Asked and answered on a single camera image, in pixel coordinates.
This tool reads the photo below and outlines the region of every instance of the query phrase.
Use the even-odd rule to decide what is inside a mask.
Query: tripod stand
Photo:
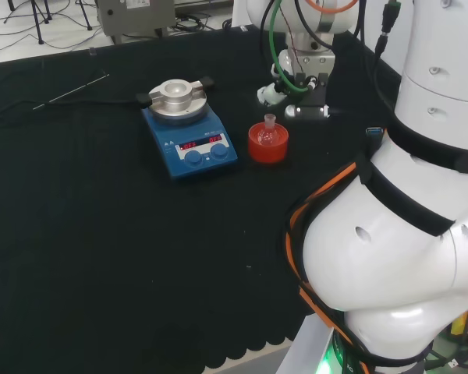
[[[10,11],[13,12],[14,10],[16,10],[16,8],[14,7],[14,3],[12,2],[12,0],[7,0],[8,3],[9,3],[9,8],[10,8]],[[52,15],[50,13],[50,9],[48,8],[48,0],[44,0],[45,2],[45,10],[47,11],[47,17],[44,16],[44,13],[41,11],[40,7],[38,6],[36,0],[31,0],[31,6],[33,8],[33,17],[34,17],[34,24],[35,26],[37,27],[37,34],[38,34],[38,43],[39,44],[43,44],[44,43],[44,40],[41,38],[41,31],[40,31],[40,23],[38,22],[38,14],[37,14],[37,9],[38,9],[38,12],[41,14],[42,18],[44,19],[44,23],[46,25],[49,24],[49,22],[52,20]],[[85,21],[87,22],[87,30],[92,30],[92,26],[90,25],[90,23],[88,22],[88,17],[87,17],[87,13],[85,12],[85,8],[83,7],[83,0],[80,0],[80,6],[81,6],[81,10],[83,12],[83,16],[85,17]]]

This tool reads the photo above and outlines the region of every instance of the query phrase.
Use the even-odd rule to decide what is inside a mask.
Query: green cable
[[[279,59],[277,54],[275,53],[275,46],[274,46],[274,22],[275,22],[275,17],[278,14],[279,7],[281,6],[282,0],[276,0],[274,4],[274,11],[272,12],[272,17],[271,17],[271,25],[269,28],[269,34],[268,34],[268,41],[271,46],[271,53],[272,53],[272,59],[274,60],[274,65],[276,69],[279,72],[279,75],[281,76],[282,80],[284,83],[286,83],[286,86],[289,87],[290,90],[295,91],[297,93],[302,93],[302,92],[307,92],[309,89],[308,88],[299,88],[295,86],[293,83],[289,82],[289,79],[286,77],[286,74],[282,71],[282,67],[279,65]]]

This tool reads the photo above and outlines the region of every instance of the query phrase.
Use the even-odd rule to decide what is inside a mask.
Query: black cable
[[[466,341],[466,338],[468,337],[468,314],[466,315],[466,321],[465,321],[465,326],[464,326],[464,329],[463,329],[463,335],[461,335],[461,338],[459,340],[459,343],[458,345],[456,346],[456,350],[454,351],[454,353],[452,355],[450,355],[449,357],[443,357],[443,358],[439,358],[437,360],[426,360],[425,361],[425,369],[426,370],[433,370],[433,369],[436,369],[436,368],[441,368],[442,366],[444,366],[445,364],[449,363],[450,361],[452,361],[453,359],[455,359],[455,357],[458,355],[458,353],[461,351],[461,348],[463,346],[463,343]]]
[[[346,351],[346,347],[343,347],[343,355],[342,355],[342,358],[343,358],[343,363],[342,363],[342,374],[346,374],[348,372],[348,354],[347,354],[347,351]]]
[[[371,76],[371,71],[369,69],[369,63],[367,61],[367,47],[366,47],[366,0],[360,0],[364,3],[363,7],[363,17],[362,17],[362,25],[360,28],[360,46],[361,46],[361,63],[363,65],[363,70],[366,72],[366,77],[369,82],[374,85],[373,78]]]
[[[128,34],[122,34],[124,37],[131,37],[133,39],[159,39],[159,37],[146,37],[146,36],[140,36],[140,35],[128,35]]]
[[[464,331],[467,331],[467,334],[466,334],[466,338],[468,338],[468,316],[466,318],[466,322],[465,322],[465,327],[464,327],[464,330],[463,330],[463,333]],[[448,338],[450,341],[454,341],[454,340],[457,340],[456,343],[458,344],[459,347],[468,347],[468,341],[465,341],[462,338],[460,339],[456,339],[455,337],[453,337],[450,333],[448,334],[448,336],[446,337]],[[440,362],[450,362],[452,359],[451,358],[446,358],[445,356],[443,355],[440,355],[439,353],[437,353],[436,351],[431,351],[431,354],[433,356],[435,356],[436,358],[439,358]],[[468,364],[466,363],[468,361],[468,349],[466,351],[459,351],[459,353],[454,357],[454,359],[458,362],[458,366],[462,369],[468,369]]]
[[[192,12],[192,13],[190,13],[190,14],[199,14],[199,15],[201,15],[201,16],[204,16],[205,19],[206,19],[206,18],[211,18],[211,17],[212,17],[212,15],[211,15],[210,13],[204,13],[204,12]]]
[[[185,26],[180,23],[177,23],[175,26],[172,26],[171,28],[174,30],[180,30],[180,31],[186,31],[187,33],[196,33],[198,31],[204,30],[205,24],[201,21],[200,18],[193,16],[191,14],[184,14],[184,13],[177,13],[176,14],[177,18],[180,19],[180,21],[187,21],[191,20],[196,23],[195,26]]]
[[[13,11],[11,11],[11,13],[9,13],[9,15],[7,16],[7,18],[5,18],[5,21],[3,21],[3,23],[7,23],[7,21],[9,20],[10,16],[21,6],[21,5],[24,5],[26,4],[27,2],[30,2],[30,0],[26,0],[25,2],[21,2]]]
[[[224,22],[222,22],[222,29],[225,31],[229,31],[232,28],[232,18],[226,19]]]
[[[69,45],[69,46],[67,46],[67,47],[57,47],[57,46],[55,46],[55,45],[53,45],[53,44],[47,43],[46,41],[44,41],[44,43],[45,43],[47,46],[52,47],[52,48],[55,48],[55,49],[70,49],[70,48],[73,48],[73,47],[77,47],[77,46],[79,46],[79,45],[81,45],[81,44],[83,44],[83,43],[87,43],[89,40],[93,39],[93,38],[95,37],[95,35],[96,35],[99,31],[101,31],[101,30],[102,30],[102,29],[101,29],[100,27],[98,27],[98,28],[94,31],[94,33],[92,34],[91,37],[88,37],[87,39],[85,39],[84,41],[81,41],[80,43],[76,43],[76,44],[73,44],[73,45]],[[26,39],[27,37],[32,37],[32,38],[38,40],[38,37],[35,37],[33,34],[27,34],[27,35],[25,35],[24,37],[21,37],[18,41],[15,41],[15,42],[12,43],[12,44],[9,44],[9,45],[6,45],[5,47],[0,48],[0,51],[4,50],[4,49],[6,49],[6,48],[12,47],[13,45],[15,45],[15,44],[19,43],[20,41]]]
[[[18,70],[16,72],[11,72],[10,74],[7,74],[6,76],[3,76],[1,79],[0,79],[0,84],[4,83],[7,79],[11,78],[12,76],[16,75],[16,74],[22,74],[24,72],[28,72],[30,71],[32,68],[38,66],[40,64],[36,64],[36,65],[33,65],[33,66],[29,66],[25,69],[22,69],[22,70]]]
[[[353,31],[353,41],[355,41],[362,28],[364,28],[366,19],[366,5],[367,0],[359,0],[359,15],[357,16],[356,29]]]
[[[82,28],[86,29],[87,28],[87,25],[83,25],[82,23],[79,23],[78,21],[76,21],[75,19],[71,18],[70,16],[67,16],[66,14],[64,13],[60,13],[60,12],[57,12],[57,13],[53,13],[52,15],[56,15],[56,16],[63,16],[67,19],[71,19],[74,23],[76,23],[77,25],[80,25],[82,26]]]
[[[315,32],[312,31],[312,29],[309,27],[309,24],[305,20],[305,17],[303,16],[302,9],[300,7],[300,0],[295,0],[295,7],[296,11],[298,12],[298,17],[300,18],[300,21],[303,24],[303,27],[305,27],[305,30],[309,33],[309,35],[314,39],[316,42],[318,42],[320,45],[322,45],[324,48],[329,49],[332,52],[335,52],[334,48],[332,45],[322,41],[316,34]]]
[[[54,15],[54,14],[58,14],[59,12],[65,11],[66,9],[68,9],[68,7],[69,7],[70,4],[71,4],[71,0],[68,0],[68,4],[67,4],[64,8],[60,9],[60,10],[57,11],[57,12],[51,13],[51,14]],[[20,18],[20,17],[30,17],[30,16],[33,16],[33,14],[24,14],[24,15],[21,15],[21,16],[2,17],[2,18],[0,18],[0,21],[3,20],[3,19],[8,19],[8,18]],[[33,29],[33,28],[35,28],[35,27],[36,27],[36,26],[33,25],[33,26],[30,27],[30,28],[27,28],[27,29],[24,29],[24,30],[21,30],[21,31],[16,31],[16,32],[14,32],[14,33],[0,34],[0,36],[21,34],[21,33],[24,33],[24,32],[26,32],[26,31],[29,31],[29,30],[31,30],[31,29]]]
[[[75,5],[79,5],[79,4],[80,4],[80,1],[81,1],[81,0],[75,0]],[[96,6],[95,4],[89,4],[89,3],[86,2],[85,0],[83,0],[83,5],[91,6],[92,8],[97,8],[97,6]]]
[[[211,0],[208,0],[208,12],[211,11]],[[206,14],[206,22],[204,23],[204,29],[209,29],[209,30],[214,30],[212,27],[208,26],[208,20],[210,19],[210,13],[205,13]]]
[[[373,87],[374,87],[374,90],[376,91],[377,96],[380,98],[381,102],[385,105],[388,111],[393,113],[394,112],[393,103],[391,103],[390,100],[381,91],[380,85],[378,83],[378,66],[379,66],[379,58],[377,58],[376,61],[374,62],[373,77],[372,77]]]
[[[258,48],[259,48],[259,52],[260,52],[260,55],[262,57],[262,62],[264,64],[265,68],[268,67],[269,64],[268,64],[268,61],[267,61],[267,57],[265,57],[265,52],[264,52],[264,28],[265,28],[265,22],[267,21],[268,13],[271,11],[271,8],[274,5],[274,2],[275,2],[275,0],[271,0],[268,3],[267,8],[265,9],[264,15],[262,16],[262,22],[260,24],[260,35],[259,35],[259,40],[258,40]]]
[[[20,104],[39,104],[45,106],[68,106],[68,105],[78,105],[78,104],[98,104],[98,105],[131,105],[137,104],[136,100],[92,100],[92,99],[80,99],[73,101],[54,101],[52,103],[48,101],[38,101],[30,99],[22,99],[13,101],[10,104],[7,104],[5,107],[0,109],[0,115]]]

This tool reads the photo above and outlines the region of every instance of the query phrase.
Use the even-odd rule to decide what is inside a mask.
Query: red led display
[[[188,142],[184,144],[179,144],[180,150],[190,150],[195,146],[202,146],[203,144],[215,143],[222,140],[222,135],[209,136],[208,138],[203,138],[196,140],[194,142]]]

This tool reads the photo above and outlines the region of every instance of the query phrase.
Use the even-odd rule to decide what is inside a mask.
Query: metal rod
[[[80,6],[81,6],[81,11],[83,12],[83,15],[85,16],[85,20],[87,21],[87,30],[92,30],[92,26],[88,22],[88,17],[87,14],[85,13],[85,8],[83,7],[83,0],[80,0]]]
[[[105,76],[102,76],[101,78],[98,78],[98,79],[96,79],[96,80],[93,80],[92,82],[89,82],[89,83],[87,83],[87,84],[84,84],[84,85],[82,85],[81,87],[75,88],[75,89],[72,90],[72,91],[66,92],[66,93],[64,93],[63,95],[61,95],[61,96],[59,96],[59,97],[56,97],[55,99],[50,100],[49,103],[53,103],[54,101],[57,101],[57,100],[59,100],[59,99],[62,99],[63,97],[66,97],[66,96],[68,96],[68,95],[70,95],[70,94],[73,94],[73,93],[75,93],[75,92],[81,90],[82,88],[85,88],[86,86],[89,86],[89,85],[91,85],[91,84],[94,84],[94,83],[98,82],[98,81],[101,80],[101,79],[107,78],[108,76],[109,76],[109,74],[106,74]],[[44,107],[44,106],[45,106],[45,104],[38,105],[37,107],[33,108],[33,110],[36,111],[37,109],[42,108],[42,107]]]
[[[48,8],[48,1],[45,0],[45,9],[47,10],[47,19],[52,20],[52,15],[50,14],[50,9]]]
[[[31,6],[33,7],[34,23],[35,25],[37,25],[38,43],[43,44],[44,41],[41,39],[40,24],[38,23],[37,8],[35,7],[36,4],[37,3],[34,0],[31,0]]]
[[[38,9],[38,12],[40,12],[41,16],[43,17],[45,24],[48,25],[48,19],[45,18],[44,13],[41,11],[41,9],[40,9],[40,7],[38,6],[36,0],[35,0],[34,4],[36,5],[36,7],[37,7],[37,9]]]

